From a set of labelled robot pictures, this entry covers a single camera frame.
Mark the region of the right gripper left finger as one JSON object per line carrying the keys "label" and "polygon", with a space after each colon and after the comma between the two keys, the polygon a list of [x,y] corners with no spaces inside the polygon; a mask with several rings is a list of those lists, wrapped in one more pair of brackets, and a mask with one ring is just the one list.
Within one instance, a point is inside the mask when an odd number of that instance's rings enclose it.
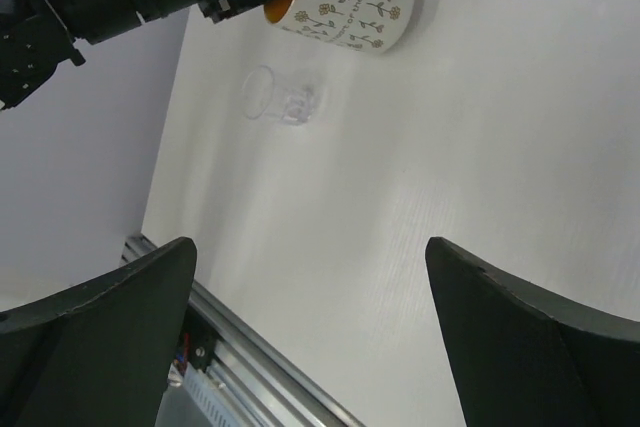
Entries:
{"label": "right gripper left finger", "polygon": [[2,425],[154,425],[195,268],[181,237],[2,312]]}

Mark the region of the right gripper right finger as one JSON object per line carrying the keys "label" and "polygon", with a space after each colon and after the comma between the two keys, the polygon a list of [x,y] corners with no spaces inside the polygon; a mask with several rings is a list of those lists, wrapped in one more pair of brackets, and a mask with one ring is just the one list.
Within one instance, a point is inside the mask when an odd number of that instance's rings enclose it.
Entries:
{"label": "right gripper right finger", "polygon": [[443,237],[425,251],[469,426],[636,426],[639,324],[500,270]]}

